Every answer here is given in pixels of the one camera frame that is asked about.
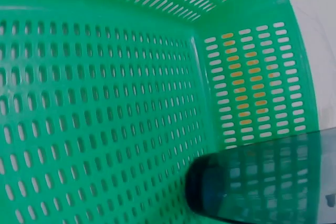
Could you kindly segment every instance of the white background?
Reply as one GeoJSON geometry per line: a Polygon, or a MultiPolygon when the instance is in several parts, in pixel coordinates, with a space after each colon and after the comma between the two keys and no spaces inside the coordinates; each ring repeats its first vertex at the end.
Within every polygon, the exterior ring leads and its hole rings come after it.
{"type": "MultiPolygon", "coordinates": [[[[336,0],[291,0],[313,76],[320,129],[336,127],[336,0]]],[[[336,193],[336,157],[321,163],[319,223],[336,223],[336,207],[325,195],[336,193]]]]}

